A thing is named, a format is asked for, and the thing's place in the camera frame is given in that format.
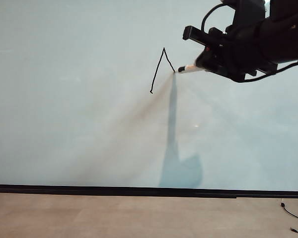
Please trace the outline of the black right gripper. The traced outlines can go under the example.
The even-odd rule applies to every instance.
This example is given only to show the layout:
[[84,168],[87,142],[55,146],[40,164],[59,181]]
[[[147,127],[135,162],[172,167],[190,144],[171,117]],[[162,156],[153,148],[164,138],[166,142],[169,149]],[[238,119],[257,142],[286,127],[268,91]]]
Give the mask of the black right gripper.
[[183,40],[205,46],[195,60],[196,67],[243,83],[246,74],[255,76],[259,70],[269,75],[277,71],[278,65],[262,50],[266,41],[277,33],[275,22],[257,22],[240,27],[231,25],[225,34],[215,27],[206,33],[194,26],[186,26]]

